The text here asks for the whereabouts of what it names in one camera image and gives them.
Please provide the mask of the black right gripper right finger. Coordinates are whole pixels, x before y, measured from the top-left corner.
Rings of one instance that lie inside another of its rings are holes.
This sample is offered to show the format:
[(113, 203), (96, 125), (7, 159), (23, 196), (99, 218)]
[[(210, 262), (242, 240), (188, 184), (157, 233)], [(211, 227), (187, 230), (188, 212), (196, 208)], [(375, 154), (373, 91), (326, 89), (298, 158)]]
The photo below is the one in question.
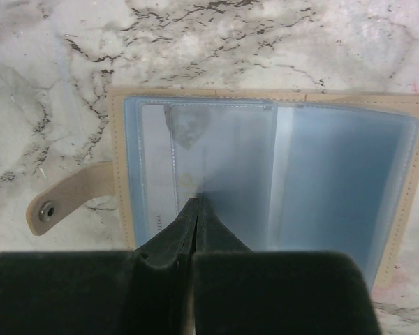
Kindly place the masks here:
[(256, 252), (196, 200), (192, 257), (198, 334), (380, 334), (364, 278), (332, 251)]

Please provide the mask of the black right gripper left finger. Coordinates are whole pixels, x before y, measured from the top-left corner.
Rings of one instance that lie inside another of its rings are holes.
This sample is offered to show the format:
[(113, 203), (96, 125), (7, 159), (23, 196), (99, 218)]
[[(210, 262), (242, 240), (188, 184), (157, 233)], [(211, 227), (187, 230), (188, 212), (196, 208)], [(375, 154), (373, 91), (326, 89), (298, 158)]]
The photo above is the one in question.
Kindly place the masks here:
[(193, 334), (199, 205), (134, 251), (0, 253), (0, 334)]

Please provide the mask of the beige card holder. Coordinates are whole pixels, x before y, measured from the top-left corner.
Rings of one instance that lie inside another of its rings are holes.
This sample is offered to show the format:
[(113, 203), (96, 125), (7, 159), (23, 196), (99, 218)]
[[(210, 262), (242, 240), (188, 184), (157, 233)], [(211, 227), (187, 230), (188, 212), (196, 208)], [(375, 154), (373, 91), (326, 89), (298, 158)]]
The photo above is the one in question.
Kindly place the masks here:
[(150, 239), (141, 109), (207, 108), (205, 196), (255, 251), (339, 251), (367, 285), (392, 281), (419, 181), (419, 94), (316, 94), (112, 88), (111, 161), (37, 195), (26, 219), (41, 236), (88, 200), (115, 195), (125, 246)]

